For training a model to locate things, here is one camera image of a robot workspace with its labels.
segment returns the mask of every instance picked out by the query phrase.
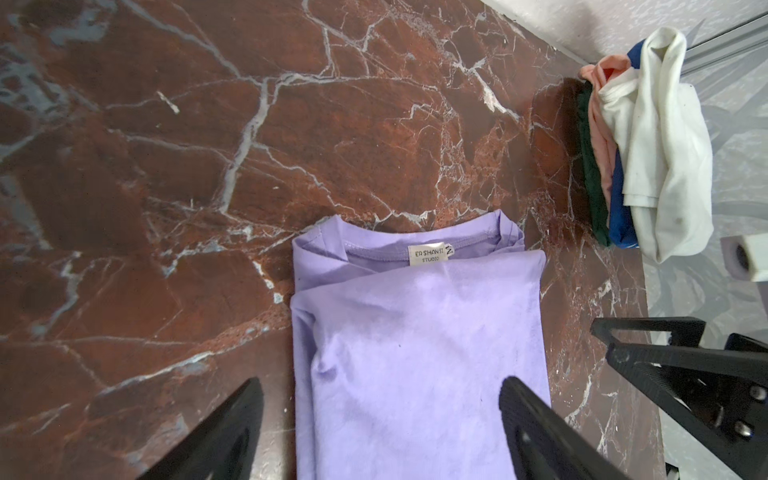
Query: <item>pink garment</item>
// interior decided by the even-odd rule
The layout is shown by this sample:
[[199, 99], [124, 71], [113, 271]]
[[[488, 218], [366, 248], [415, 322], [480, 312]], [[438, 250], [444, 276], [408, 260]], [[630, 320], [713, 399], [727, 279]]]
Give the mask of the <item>pink garment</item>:
[[626, 55], [608, 55], [597, 65], [581, 67], [578, 74], [584, 80], [592, 84], [592, 95], [589, 97], [589, 136], [592, 140], [594, 160], [600, 171], [600, 185], [603, 188], [605, 204], [611, 211], [611, 185], [614, 179], [614, 165], [616, 161], [616, 141], [611, 129], [605, 124], [603, 114], [600, 111], [600, 95], [598, 92], [612, 78], [623, 74], [632, 64]]

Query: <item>white cylindrical object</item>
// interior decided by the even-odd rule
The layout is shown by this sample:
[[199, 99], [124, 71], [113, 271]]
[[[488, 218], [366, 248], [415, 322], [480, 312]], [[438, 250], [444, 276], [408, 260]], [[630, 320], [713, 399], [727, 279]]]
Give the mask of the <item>white cylindrical object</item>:
[[737, 280], [768, 282], [768, 233], [720, 239], [728, 272]]

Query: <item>gray floor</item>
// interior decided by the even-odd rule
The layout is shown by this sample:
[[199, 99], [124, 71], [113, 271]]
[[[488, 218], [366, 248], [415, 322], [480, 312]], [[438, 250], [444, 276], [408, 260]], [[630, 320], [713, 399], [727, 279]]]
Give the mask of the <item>gray floor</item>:
[[[733, 280], [720, 252], [721, 237], [768, 232], [768, 46], [684, 81], [697, 89], [712, 138], [715, 230], [698, 255], [644, 261], [648, 311], [706, 320], [708, 348], [723, 348], [733, 332], [768, 342], [756, 284]], [[661, 429], [667, 462], [680, 468], [682, 480], [738, 478], [664, 412]]]

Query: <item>clothing label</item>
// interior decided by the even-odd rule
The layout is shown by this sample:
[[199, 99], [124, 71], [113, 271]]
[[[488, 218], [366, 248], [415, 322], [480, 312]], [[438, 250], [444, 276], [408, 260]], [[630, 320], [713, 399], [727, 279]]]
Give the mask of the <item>clothing label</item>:
[[453, 255], [453, 247], [451, 247], [450, 244], [443, 242], [410, 245], [408, 247], [408, 258], [411, 266], [423, 265], [425, 263], [447, 262], [448, 257], [451, 255]]

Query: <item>dark green garment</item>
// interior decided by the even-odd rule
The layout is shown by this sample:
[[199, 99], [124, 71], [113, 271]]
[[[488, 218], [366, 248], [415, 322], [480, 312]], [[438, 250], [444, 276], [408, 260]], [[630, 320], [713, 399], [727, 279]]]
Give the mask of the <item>dark green garment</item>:
[[603, 188], [600, 185], [600, 171], [594, 160], [592, 139], [589, 136], [589, 96], [592, 94], [592, 84], [586, 82], [586, 87], [577, 97], [578, 133], [581, 144], [581, 162], [584, 164], [584, 186], [587, 188], [589, 213], [592, 216], [592, 233], [600, 245], [609, 247], [608, 239], [608, 207], [605, 204]]

